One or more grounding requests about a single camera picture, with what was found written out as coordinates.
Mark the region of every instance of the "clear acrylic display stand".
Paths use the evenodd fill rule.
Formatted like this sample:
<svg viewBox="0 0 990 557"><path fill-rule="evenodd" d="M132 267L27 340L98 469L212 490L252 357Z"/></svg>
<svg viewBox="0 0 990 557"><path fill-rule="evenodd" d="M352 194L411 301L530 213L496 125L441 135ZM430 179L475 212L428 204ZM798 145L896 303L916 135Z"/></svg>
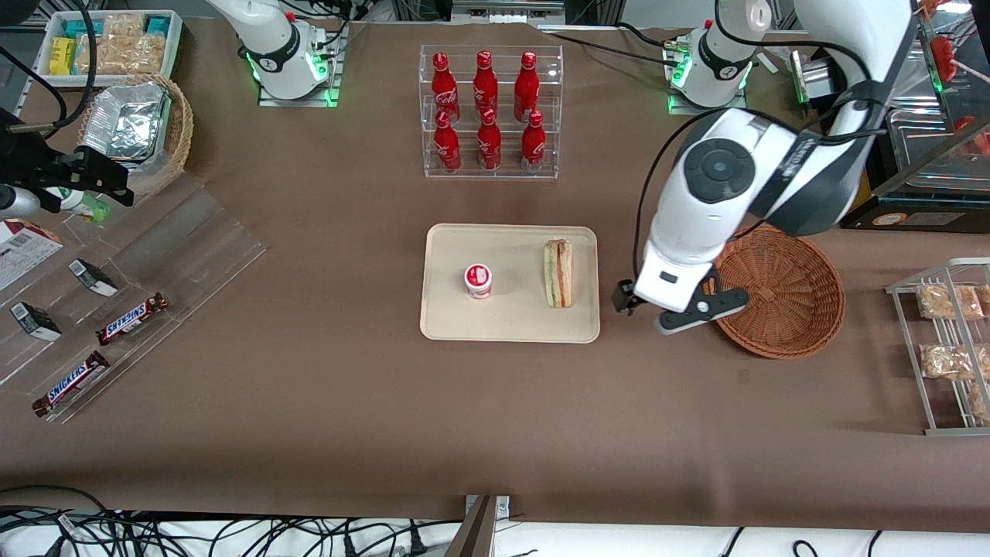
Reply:
<svg viewBox="0 0 990 557"><path fill-rule="evenodd" d="M498 78L498 120L502 130L502 165L485 170L478 163L477 132L481 118L474 107L474 73L480 51L492 53L492 69ZM521 140L526 124L513 115L516 76L519 75L523 53L537 55L540 76L540 100L537 107L544 113L546 143L544 164L536 174L523 172ZM460 120L453 126L460 139L460 164L457 172L446 173L437 156L433 134L437 106L434 102L433 55L447 56L450 72L457 80ZM420 121L423 125L423 170L430 177L456 178L557 178L560 170L560 118L563 104L563 47L478 47L465 45L423 45L420 47Z"/></svg>
<svg viewBox="0 0 990 557"><path fill-rule="evenodd" d="M264 248L233 216L184 173L133 207L108 201L102 223L45 215L33 219L54 232L63 247L0 290L0 390L25 394L24 411L78 367L94 350L110 368L46 416L65 422L177 329L206 300L254 261ZM99 267L117 286L105 297L86 288L68 269L79 258ZM161 292L168 308L109 346L96 331ZM10 312L18 302L44 309L61 330L46 342L28 336Z"/></svg>
<svg viewBox="0 0 990 557"><path fill-rule="evenodd" d="M961 258L949 260L941 267L934 267L887 286L886 291L894 298L894 308L904 332L904 342L908 346L911 366L914 368L918 390L929 428L926 435L990 435L990 422L980 419L974 412L971 401L974 397L982 401L984 408L990 408L990 392L985 381L951 381L944 378L926 379L922 374L924 362L920 346L940 344L959 346L968 355L976 377L990 375L983 370L977 354L977 345L990 342L990 329L987 319L963 318L955 287L958 285L981 285L990 283L990 258ZM925 319L918 317L916 292L928 284L943 284L952 302L954 319ZM954 406L948 413L938 411Z"/></svg>

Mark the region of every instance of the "metal frame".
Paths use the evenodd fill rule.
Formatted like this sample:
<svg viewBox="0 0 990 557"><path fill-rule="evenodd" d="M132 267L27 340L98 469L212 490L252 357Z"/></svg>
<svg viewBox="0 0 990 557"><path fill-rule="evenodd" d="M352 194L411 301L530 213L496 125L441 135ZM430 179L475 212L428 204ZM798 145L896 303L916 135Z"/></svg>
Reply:
<svg viewBox="0 0 990 557"><path fill-rule="evenodd" d="M953 381L952 390L955 394L955 401L959 407L959 415L962 418L963 427L939 428L935 421L935 414L932 412L932 404L929 399L928 389L925 386L925 378L922 375L921 364L919 363L916 343L913 340L911 330L912 325L905 317L904 307L901 304L901 295L915 295L920 286L926 284L944 284L952 304L955 306L955 319L932 319L932 326L935 327L936 336L940 344L951 346L965 346L968 351L970 361L973 362L977 371L977 378L982 377L982 367L979 355L976 351L976 344L990 341L990 331L987 331L986 319L978 321L966 321L962 315L962 308L959 305L958 297L955 294L955 287L960 284L970 283L973 280L981 280L990 284L990 258L960 258L950 260L941 267L934 267L905 278L900 282L895 282L887 286L886 292L894 298L894 308L897 311L897 318L901 323L904 333L904 342L908 347L908 355L911 357L911 366L915 371L915 379L918 382L918 391L922 396L922 405L925 408L925 417L928 419L929 428L925 430L926 435L990 435L990 423L983 422L973 415L969 405L970 390L974 387L979 389L980 396L987 408L990 408L990 392L987 391L986 381ZM916 321L914 326L924 326Z"/></svg>
<svg viewBox="0 0 990 557"><path fill-rule="evenodd" d="M444 557L491 557L496 521L509 517L509 496L468 496L466 507Z"/></svg>

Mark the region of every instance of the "brown woven basket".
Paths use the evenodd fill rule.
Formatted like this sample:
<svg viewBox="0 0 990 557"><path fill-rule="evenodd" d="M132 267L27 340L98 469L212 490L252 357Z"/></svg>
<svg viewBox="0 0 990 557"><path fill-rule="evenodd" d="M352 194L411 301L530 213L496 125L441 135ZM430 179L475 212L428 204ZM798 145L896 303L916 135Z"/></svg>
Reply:
<svg viewBox="0 0 990 557"><path fill-rule="evenodd" d="M842 326L845 292L829 258L803 238L763 224L715 262L723 288L744 287L746 309L716 321L740 346L767 358L811 356Z"/></svg>
<svg viewBox="0 0 990 557"><path fill-rule="evenodd" d="M158 193L163 187L172 183L182 174L185 168L186 159L189 157L189 148L192 146L192 108L189 101L179 89L178 85L169 79L153 74L144 73L132 75L125 82L126 85L140 85L141 83L154 82L168 89L168 95L172 99L172 108L168 114L168 136L165 138L165 151L168 153L168 160L165 165L154 174L132 173L128 178L128 187L137 195L152 195ZM79 143L86 133L86 126L89 124L89 117L93 113L93 103L90 102L86 111L82 114L82 127L79 128Z"/></svg>

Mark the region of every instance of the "red bottle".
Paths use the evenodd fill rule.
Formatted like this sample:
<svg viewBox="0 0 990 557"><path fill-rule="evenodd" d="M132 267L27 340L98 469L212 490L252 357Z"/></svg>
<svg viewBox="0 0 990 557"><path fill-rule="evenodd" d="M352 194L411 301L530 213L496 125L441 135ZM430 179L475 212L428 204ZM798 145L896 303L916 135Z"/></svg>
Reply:
<svg viewBox="0 0 990 557"><path fill-rule="evenodd" d="M460 105L457 103L457 80L450 73L444 53L434 55L433 90L437 110L446 112L450 117L450 123L456 124L457 120L460 120Z"/></svg>
<svg viewBox="0 0 990 557"><path fill-rule="evenodd" d="M526 51L523 53L523 68L516 77L516 106L513 111L516 120L527 122L530 112L537 108L540 97L540 77L537 75L537 55Z"/></svg>
<svg viewBox="0 0 990 557"><path fill-rule="evenodd" d="M534 110L530 113L530 125L523 130L523 159L521 161L523 172L536 174L540 171L540 166L544 163L545 143L544 114L539 110Z"/></svg>
<svg viewBox="0 0 990 557"><path fill-rule="evenodd" d="M440 157L443 171L453 174L460 168L460 143L457 132L450 126L450 116L446 112L437 113L437 130L434 132L434 144Z"/></svg>
<svg viewBox="0 0 990 557"><path fill-rule="evenodd" d="M478 71L474 74L474 106L478 114L491 108L498 114L498 78L492 71L492 53L478 53Z"/></svg>
<svg viewBox="0 0 990 557"><path fill-rule="evenodd" d="M478 129L478 163L486 170L494 170L502 163L502 130L495 124L495 111L486 108L481 113Z"/></svg>

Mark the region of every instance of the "yellow package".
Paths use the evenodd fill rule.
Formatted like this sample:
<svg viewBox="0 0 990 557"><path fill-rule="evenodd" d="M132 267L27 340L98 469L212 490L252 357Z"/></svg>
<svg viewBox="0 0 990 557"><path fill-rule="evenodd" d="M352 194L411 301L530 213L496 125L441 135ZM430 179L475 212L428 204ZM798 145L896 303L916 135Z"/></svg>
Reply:
<svg viewBox="0 0 990 557"><path fill-rule="evenodd" d="M75 40L66 37L55 37L51 40L49 74L69 75L72 73L72 62L74 60Z"/></svg>

